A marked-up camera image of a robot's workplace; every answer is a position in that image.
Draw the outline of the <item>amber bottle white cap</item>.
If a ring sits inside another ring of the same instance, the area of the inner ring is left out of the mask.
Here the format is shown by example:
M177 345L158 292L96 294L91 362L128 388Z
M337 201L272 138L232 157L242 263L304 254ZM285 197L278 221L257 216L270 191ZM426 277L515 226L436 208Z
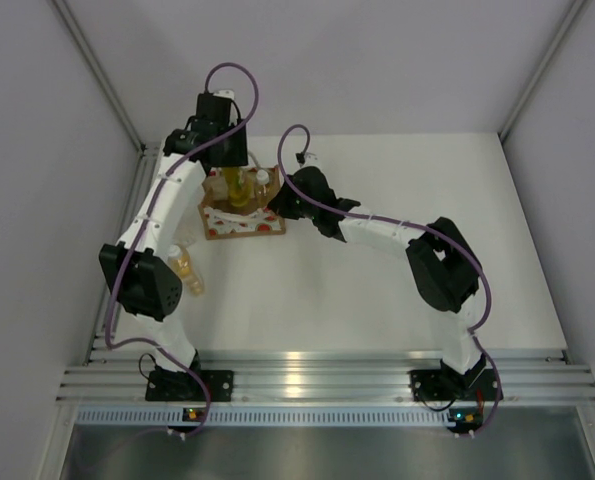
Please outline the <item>amber bottle white cap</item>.
M254 193L257 205L260 209L265 208L272 193L272 176L266 169L259 169L255 175Z

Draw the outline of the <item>yellow bottle red cap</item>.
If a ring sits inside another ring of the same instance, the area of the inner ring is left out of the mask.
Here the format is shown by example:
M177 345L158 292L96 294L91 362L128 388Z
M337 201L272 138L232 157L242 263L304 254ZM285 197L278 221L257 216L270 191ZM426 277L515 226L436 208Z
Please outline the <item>yellow bottle red cap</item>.
M252 183L247 170L242 167L226 167L222 174L227 186L227 198L234 208L244 208L252 195Z

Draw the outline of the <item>red dotted canvas bag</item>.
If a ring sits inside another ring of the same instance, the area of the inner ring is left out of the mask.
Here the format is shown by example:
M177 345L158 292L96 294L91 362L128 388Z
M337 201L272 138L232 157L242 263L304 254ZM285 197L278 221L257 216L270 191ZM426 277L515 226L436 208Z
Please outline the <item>red dotted canvas bag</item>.
M266 169L272 176L270 201L275 197L280 190L280 172L278 167L263 167L251 151L248 151L248 158L249 164L242 167L247 170L248 177L252 183L252 195L246 207L240 209L234 208L230 205L228 199L215 201L206 195L204 191L204 196L198 206L198 210L207 240L273 236L286 233L285 220L273 213L268 208L268 205L260 209L254 193L256 172L259 169ZM223 176L222 169L213 169L209 176L211 175Z

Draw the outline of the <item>amber bottle clear cap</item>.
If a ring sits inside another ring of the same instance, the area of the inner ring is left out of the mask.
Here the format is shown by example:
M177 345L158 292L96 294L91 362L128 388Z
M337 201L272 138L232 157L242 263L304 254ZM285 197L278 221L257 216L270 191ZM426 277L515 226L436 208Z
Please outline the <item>amber bottle clear cap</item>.
M195 267L188 250L178 244L173 244L168 250L168 264L189 293L200 296L205 292L203 280Z

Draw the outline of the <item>clear bottle grey cap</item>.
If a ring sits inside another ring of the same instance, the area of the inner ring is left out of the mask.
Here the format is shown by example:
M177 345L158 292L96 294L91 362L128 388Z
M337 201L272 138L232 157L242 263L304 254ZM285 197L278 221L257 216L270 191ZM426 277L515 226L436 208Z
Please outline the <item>clear bottle grey cap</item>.
M182 222L175 231L175 243L183 247L190 247L196 241L196 228L190 222Z

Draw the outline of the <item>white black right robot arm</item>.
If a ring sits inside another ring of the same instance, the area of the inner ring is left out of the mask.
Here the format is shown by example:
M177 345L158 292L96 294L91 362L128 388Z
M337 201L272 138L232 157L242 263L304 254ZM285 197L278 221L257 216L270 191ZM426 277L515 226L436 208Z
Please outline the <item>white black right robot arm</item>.
M454 222L440 217L417 235L401 221L380 220L356 200L336 196L323 172L305 166L286 177L268 208L285 219L309 219L325 237L364 245L408 262L421 299L436 313L442 358L434 378L421 381L423 401L465 400L479 384L486 357L476 345L481 265Z

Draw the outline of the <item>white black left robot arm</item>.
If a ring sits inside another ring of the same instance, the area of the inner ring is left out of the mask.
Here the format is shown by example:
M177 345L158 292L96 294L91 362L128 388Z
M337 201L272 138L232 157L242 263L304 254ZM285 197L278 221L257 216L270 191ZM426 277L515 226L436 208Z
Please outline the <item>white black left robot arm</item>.
M104 322L109 349L116 312L122 310L146 329L128 344L144 344L155 353L157 380L184 400L203 386L198 352L188 340L176 310L182 281L168 263L169 250L190 201L215 168L248 162L246 124L231 90L199 93L186 125L161 143L153 183L136 216L120 237L105 244L99 262L110 293Z

